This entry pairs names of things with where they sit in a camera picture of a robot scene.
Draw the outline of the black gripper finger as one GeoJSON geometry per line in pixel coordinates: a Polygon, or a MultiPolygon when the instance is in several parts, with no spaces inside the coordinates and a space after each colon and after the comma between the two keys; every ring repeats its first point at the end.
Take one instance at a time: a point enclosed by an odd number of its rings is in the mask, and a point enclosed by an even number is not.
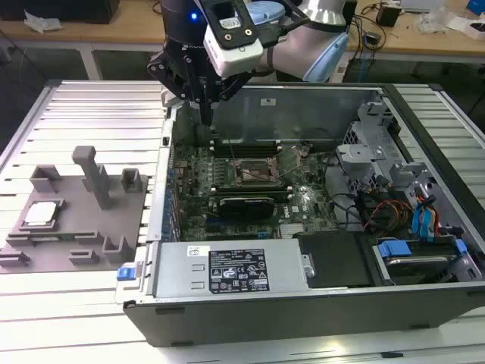
{"type": "Polygon", "coordinates": [[[226,79],[218,76],[215,71],[206,75],[206,124],[212,122],[212,106],[220,101],[232,98],[252,78],[252,72],[243,72],[226,79]]]}
{"type": "Polygon", "coordinates": [[[178,99],[197,108],[200,122],[207,124],[205,77],[197,73],[194,57],[188,54],[175,57],[168,52],[159,52],[149,62],[147,71],[178,99]]]}

